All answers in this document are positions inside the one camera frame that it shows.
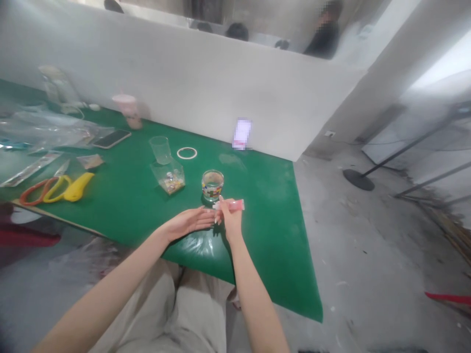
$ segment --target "red object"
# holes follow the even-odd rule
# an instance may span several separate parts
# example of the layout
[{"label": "red object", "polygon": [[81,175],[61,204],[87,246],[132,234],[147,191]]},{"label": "red object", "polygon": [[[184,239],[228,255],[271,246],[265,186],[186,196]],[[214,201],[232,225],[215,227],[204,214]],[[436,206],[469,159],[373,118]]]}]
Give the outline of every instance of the red object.
[{"label": "red object", "polygon": [[425,295],[428,296],[430,299],[439,300],[439,301],[447,301],[457,304],[465,304],[471,306],[471,297],[469,296],[454,296],[449,294],[433,294],[429,292],[425,292]]},{"label": "red object", "polygon": [[2,224],[0,247],[51,247],[60,241],[60,235],[50,235],[14,224]]}]

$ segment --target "scissors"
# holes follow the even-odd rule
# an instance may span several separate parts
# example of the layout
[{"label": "scissors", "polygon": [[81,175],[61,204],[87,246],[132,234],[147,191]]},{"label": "scissors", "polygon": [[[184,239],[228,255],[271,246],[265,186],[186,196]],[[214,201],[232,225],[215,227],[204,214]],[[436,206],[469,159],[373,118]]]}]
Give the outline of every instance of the scissors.
[{"label": "scissors", "polygon": [[[60,168],[57,170],[57,172],[55,172],[52,178],[43,180],[42,182],[37,183],[36,185],[30,187],[25,192],[23,192],[20,196],[20,203],[23,206],[36,206],[40,204],[41,202],[52,203],[52,202],[56,202],[63,199],[65,192],[72,184],[72,180],[67,175],[65,175],[67,168],[69,168],[69,164],[70,164],[70,159],[60,166]],[[64,192],[62,192],[62,194],[60,194],[59,196],[56,196],[55,198],[51,198],[54,192],[56,192],[56,190],[62,185],[64,180],[69,184],[67,189]],[[28,202],[27,201],[28,196],[33,191],[41,188],[42,186],[44,186],[44,188],[43,188],[43,191],[41,192],[41,196],[36,201]]]}]

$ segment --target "gray floor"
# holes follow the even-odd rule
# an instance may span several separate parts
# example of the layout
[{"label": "gray floor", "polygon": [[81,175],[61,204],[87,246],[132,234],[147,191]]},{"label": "gray floor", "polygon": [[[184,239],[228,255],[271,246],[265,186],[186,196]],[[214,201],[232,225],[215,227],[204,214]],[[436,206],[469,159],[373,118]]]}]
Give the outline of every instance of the gray floor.
[{"label": "gray floor", "polygon": [[[294,164],[324,323],[278,307],[292,351],[368,352],[421,347],[471,352],[471,322],[424,291],[471,295],[469,266],[415,205],[390,194],[410,185],[390,170],[366,192],[341,170],[372,167],[358,149]],[[240,312],[228,307],[229,352],[248,352]]]},{"label": "gray floor", "polygon": [[[390,197],[409,187],[404,179],[378,170],[371,175],[376,189],[365,192],[341,173],[370,167],[357,149],[333,161],[302,156],[295,163],[324,323],[278,307],[291,350],[470,352],[471,322],[423,292],[469,295],[463,272],[471,269],[421,210]],[[80,261],[73,278],[61,274],[61,256],[90,240],[73,228],[64,233],[67,241],[51,249],[0,253],[0,352],[30,350],[95,280]],[[22,260],[5,266],[7,255],[10,263]],[[98,251],[95,272],[106,265],[100,258]],[[227,335],[229,352],[250,351],[242,315],[231,305]]]}]

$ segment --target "white ring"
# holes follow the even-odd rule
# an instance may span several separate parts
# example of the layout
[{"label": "white ring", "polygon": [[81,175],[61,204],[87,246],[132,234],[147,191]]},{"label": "white ring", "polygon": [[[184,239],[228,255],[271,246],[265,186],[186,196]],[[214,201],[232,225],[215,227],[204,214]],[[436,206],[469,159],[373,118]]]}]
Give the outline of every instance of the white ring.
[{"label": "white ring", "polygon": [[[195,154],[191,157],[182,157],[180,156],[180,151],[183,151],[183,150],[193,150],[195,151]],[[195,150],[193,147],[183,147],[183,148],[180,148],[178,151],[177,151],[177,156],[180,157],[181,159],[193,159],[194,157],[196,157],[198,155],[198,151]]]}]

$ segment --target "leg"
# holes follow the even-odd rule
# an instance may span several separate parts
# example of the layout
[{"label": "leg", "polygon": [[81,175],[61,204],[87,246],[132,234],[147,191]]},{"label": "leg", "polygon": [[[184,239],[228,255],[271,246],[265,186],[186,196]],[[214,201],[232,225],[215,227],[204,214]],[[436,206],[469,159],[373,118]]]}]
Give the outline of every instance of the leg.
[{"label": "leg", "polygon": [[233,289],[233,284],[186,269],[166,333],[189,351],[225,352],[226,300]]},{"label": "leg", "polygon": [[177,278],[176,263],[157,261],[90,352],[116,351],[127,342],[161,335],[174,306]]}]

